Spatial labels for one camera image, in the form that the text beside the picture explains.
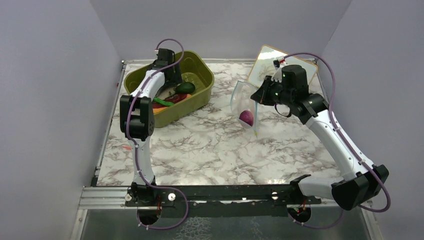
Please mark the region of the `green chili pepper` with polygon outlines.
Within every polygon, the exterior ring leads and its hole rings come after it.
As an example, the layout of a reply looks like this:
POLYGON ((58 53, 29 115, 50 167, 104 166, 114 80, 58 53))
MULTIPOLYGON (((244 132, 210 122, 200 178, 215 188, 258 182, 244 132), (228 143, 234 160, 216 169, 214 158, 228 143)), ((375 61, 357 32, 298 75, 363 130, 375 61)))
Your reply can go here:
POLYGON ((173 103, 173 102, 171 102, 171 101, 165 101, 165 100, 162 100, 162 99, 157 98, 157 97, 155 97, 155 98, 153 99, 153 101, 154 101, 155 103, 158 103, 158 104, 160 104, 160 105, 167 106, 167 107, 170 107, 170 106, 172 106, 172 105, 174 104, 174 103, 173 103))

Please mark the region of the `wood framed whiteboard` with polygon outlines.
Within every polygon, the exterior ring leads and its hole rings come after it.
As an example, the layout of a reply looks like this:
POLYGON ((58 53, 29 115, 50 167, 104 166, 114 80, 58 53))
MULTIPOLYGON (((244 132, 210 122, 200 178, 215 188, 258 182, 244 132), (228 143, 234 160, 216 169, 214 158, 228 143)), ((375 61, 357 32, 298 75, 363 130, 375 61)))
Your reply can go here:
MULTIPOLYGON (((262 85, 265 76, 273 76, 277 71, 274 66, 274 60, 281 60, 287 53, 269 46, 263 45, 248 75, 247 81, 257 87, 262 85)), ((300 65, 306 70, 307 80, 310 82, 318 71, 318 66, 310 60, 302 59, 297 56, 287 58, 280 66, 300 65)))

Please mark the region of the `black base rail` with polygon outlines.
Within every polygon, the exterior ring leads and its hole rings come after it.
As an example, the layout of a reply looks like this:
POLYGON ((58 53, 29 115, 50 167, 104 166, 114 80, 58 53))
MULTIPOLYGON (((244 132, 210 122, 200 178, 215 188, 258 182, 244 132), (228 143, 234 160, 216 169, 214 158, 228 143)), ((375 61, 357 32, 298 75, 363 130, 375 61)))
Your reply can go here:
POLYGON ((333 200, 303 196, 294 184, 86 187, 81 210, 134 210, 158 218, 286 217, 295 208, 337 207, 333 200))

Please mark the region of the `silver toy fish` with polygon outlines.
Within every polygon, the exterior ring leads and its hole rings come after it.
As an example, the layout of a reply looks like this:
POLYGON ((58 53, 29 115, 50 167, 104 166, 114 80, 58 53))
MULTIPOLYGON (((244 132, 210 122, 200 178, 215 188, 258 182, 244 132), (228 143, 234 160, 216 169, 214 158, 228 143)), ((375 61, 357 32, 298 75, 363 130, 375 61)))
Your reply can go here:
POLYGON ((161 90, 160 93, 157 93, 155 95, 155 97, 158 98, 158 99, 161 99, 161 100, 165 100, 166 98, 176 94, 176 88, 177 88, 177 86, 164 88, 164 89, 161 90))

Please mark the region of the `clear zip top bag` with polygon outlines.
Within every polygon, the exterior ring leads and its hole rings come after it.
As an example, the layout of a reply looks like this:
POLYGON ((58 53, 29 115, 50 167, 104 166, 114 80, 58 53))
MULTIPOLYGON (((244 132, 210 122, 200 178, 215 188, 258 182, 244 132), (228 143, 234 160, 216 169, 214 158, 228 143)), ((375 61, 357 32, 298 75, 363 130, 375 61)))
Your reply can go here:
POLYGON ((230 110, 237 122, 247 131, 251 132, 255 137, 258 136, 258 103, 251 99, 251 95, 255 93, 258 88, 248 81, 238 80, 231 93, 230 97, 230 110), (239 120, 241 112, 249 110, 254 115, 254 124, 249 126, 239 120))

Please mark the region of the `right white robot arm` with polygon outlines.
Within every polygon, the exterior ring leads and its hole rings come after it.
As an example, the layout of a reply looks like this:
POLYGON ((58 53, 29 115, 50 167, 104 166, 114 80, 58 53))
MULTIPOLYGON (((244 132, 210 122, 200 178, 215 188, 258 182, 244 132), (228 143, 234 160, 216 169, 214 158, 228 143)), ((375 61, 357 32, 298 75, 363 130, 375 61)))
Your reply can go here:
POLYGON ((250 97, 264 106, 284 105, 289 115, 297 117, 321 141, 341 173, 342 178, 302 176, 292 181, 289 199, 300 204, 308 196, 334 200, 350 211, 375 197, 389 176, 383 165, 375 165, 361 153, 329 109, 319 93, 311 93, 307 72, 297 64, 280 67, 265 76, 261 86, 250 97))

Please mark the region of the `purple red onion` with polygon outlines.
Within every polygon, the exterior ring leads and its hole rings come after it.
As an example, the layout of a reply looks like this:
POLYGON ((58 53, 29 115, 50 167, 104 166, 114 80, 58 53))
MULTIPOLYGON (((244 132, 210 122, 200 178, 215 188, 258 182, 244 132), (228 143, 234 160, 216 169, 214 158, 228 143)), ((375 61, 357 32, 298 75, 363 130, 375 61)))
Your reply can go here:
POLYGON ((255 122, 255 117, 250 110, 244 110, 239 115, 239 120, 243 123, 246 123, 248 126, 253 126, 255 122))

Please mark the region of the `dark green avocado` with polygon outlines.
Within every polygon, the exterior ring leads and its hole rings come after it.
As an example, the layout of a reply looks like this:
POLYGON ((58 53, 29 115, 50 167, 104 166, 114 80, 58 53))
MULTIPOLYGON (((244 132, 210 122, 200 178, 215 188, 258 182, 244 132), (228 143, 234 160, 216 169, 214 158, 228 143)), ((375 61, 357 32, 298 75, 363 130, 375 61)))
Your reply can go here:
POLYGON ((192 94, 196 86, 192 82, 183 82, 175 88, 177 94, 192 94))

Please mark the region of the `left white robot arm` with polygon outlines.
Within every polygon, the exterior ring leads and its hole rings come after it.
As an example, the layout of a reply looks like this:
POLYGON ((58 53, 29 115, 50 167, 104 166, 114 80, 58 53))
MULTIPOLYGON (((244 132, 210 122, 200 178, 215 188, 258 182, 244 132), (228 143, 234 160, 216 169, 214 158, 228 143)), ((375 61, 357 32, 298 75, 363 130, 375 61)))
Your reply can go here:
POLYGON ((153 100, 165 87, 182 82, 179 62, 184 58, 183 54, 176 57, 174 51, 166 48, 157 49, 156 56, 139 86, 119 99, 120 129, 131 146, 134 164, 130 195, 147 206, 157 200, 150 153, 155 129, 153 100))

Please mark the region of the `olive green plastic bin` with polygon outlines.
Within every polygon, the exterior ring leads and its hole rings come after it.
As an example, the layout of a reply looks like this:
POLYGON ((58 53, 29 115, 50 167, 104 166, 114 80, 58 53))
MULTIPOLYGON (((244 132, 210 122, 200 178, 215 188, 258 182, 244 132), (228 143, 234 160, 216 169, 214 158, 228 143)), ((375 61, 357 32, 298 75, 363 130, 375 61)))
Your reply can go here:
MULTIPOLYGON (((185 50, 179 62, 181 77, 184 82, 194 84, 195 91, 190 96, 172 106, 154 113, 155 128, 163 128, 168 124, 205 106, 211 99, 214 74, 200 58, 190 50, 185 50)), ((128 94, 131 94, 145 78, 148 66, 143 66, 125 77, 123 85, 128 94)))

